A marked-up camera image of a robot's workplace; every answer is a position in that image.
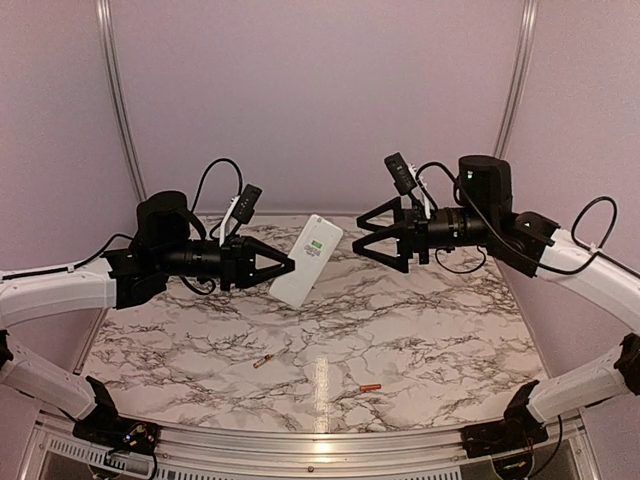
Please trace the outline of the white remote control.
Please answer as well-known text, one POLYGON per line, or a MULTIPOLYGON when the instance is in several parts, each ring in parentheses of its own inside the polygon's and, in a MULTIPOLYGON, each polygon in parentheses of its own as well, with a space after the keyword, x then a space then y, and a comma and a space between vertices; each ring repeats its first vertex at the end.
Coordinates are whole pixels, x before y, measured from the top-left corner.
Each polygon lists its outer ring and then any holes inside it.
POLYGON ((311 215, 288 255, 295 261, 295 269, 276 278, 269 295, 290 307, 301 307, 342 237, 340 227, 311 215))

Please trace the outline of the gold AAA battery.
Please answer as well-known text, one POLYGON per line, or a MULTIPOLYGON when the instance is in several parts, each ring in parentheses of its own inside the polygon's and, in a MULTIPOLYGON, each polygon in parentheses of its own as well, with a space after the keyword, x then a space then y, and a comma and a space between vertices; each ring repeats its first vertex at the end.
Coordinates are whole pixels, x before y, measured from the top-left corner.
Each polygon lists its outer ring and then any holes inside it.
POLYGON ((264 357, 262 357, 261 359, 257 360, 256 362, 254 362, 253 367, 255 369, 260 368, 261 366, 263 366, 264 364, 266 364, 267 362, 269 362, 270 360, 272 360, 274 358, 274 355, 272 354, 267 354, 264 357))

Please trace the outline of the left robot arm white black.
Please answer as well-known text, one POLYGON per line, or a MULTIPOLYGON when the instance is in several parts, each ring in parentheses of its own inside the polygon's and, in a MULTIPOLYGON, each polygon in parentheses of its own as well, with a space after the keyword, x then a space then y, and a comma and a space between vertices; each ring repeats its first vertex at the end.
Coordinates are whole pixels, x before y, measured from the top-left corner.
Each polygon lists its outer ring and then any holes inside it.
POLYGON ((1 276, 1 382, 48 403, 106 445, 125 438, 126 423, 104 384, 46 360, 9 336, 11 327, 76 311, 140 306, 172 277, 210 280, 223 291, 246 289, 292 272, 285 253, 251 236, 208 238, 180 191, 162 191, 136 209, 137 232, 122 249, 77 264, 1 276))

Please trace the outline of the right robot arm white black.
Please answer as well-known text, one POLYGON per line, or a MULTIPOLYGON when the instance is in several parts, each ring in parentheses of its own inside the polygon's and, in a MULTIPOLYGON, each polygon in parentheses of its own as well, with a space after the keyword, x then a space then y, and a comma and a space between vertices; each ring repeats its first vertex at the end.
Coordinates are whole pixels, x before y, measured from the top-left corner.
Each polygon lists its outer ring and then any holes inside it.
POLYGON ((629 328, 621 343, 564 375, 521 387, 504 412, 495 438, 515 448, 534 427, 580 407, 639 392, 639 274, 590 246, 538 213, 512 209, 511 168, 487 155, 458 161, 453 207, 440 207, 429 194, 420 169, 399 153, 385 166, 398 197, 361 215, 356 223, 366 236, 352 244, 354 253, 399 272, 412 258, 428 263, 440 251, 480 247, 487 255, 531 278, 558 284, 600 307, 629 328))

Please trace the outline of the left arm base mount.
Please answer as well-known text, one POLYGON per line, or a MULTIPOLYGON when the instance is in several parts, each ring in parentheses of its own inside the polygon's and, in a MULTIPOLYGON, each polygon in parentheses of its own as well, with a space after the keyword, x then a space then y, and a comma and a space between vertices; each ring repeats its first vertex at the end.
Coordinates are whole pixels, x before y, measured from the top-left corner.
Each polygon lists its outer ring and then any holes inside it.
POLYGON ((141 455, 155 453, 160 427, 148 421, 122 416, 106 386, 99 380, 85 378, 94 394, 94 406, 83 418, 74 418, 73 435, 94 444, 141 455))

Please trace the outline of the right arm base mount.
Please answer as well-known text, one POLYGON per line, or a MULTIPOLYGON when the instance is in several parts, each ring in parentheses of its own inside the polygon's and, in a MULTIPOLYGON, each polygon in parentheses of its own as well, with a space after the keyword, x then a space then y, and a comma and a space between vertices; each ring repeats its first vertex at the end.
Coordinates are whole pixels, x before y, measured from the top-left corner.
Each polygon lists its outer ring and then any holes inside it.
POLYGON ((468 458, 527 448, 549 438, 544 424, 527 409, 529 396, 539 383, 539 380, 534 380, 520 387, 500 420, 461 429, 462 446, 468 458))

